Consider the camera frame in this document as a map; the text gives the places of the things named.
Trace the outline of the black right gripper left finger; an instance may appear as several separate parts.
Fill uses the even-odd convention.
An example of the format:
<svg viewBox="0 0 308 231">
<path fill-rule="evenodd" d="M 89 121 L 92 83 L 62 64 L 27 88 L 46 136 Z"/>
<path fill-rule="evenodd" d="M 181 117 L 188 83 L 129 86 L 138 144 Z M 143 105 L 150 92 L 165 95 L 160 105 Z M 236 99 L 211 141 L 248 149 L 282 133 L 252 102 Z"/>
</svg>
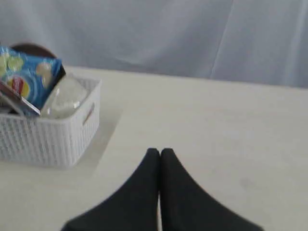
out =
<svg viewBox="0 0 308 231">
<path fill-rule="evenodd" d="M 64 231 L 156 231 L 160 155 L 147 150 L 128 180 L 110 197 L 69 220 Z"/>
</svg>

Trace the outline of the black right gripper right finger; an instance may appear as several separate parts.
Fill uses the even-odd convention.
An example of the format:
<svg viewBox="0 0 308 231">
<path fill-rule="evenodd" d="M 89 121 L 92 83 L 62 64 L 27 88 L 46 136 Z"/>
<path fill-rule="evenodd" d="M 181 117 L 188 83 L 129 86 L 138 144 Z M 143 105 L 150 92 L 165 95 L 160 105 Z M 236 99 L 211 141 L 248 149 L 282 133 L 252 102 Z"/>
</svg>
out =
<svg viewBox="0 0 308 231">
<path fill-rule="evenodd" d="M 160 207 L 164 231 L 262 230 L 204 191 L 171 148 L 161 152 Z"/>
</svg>

